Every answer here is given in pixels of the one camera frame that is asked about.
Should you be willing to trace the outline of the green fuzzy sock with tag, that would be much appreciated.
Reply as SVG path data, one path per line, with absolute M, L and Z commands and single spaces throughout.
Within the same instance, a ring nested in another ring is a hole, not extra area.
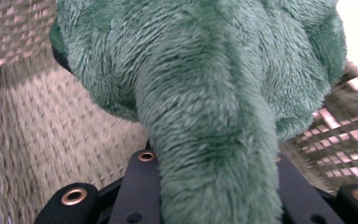
M 56 0 L 50 36 L 106 112 L 142 123 L 164 224 L 279 224 L 279 144 L 346 61 L 338 0 Z

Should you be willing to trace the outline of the green woven basket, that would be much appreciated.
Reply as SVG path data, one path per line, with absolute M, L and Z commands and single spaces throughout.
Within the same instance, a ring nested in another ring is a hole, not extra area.
M 358 0 L 339 0 L 348 62 L 312 125 L 282 144 L 309 182 L 329 193 L 358 184 Z M 34 224 L 62 187 L 103 188 L 145 146 L 141 125 L 94 105 L 54 60 L 55 0 L 0 0 L 0 224 Z

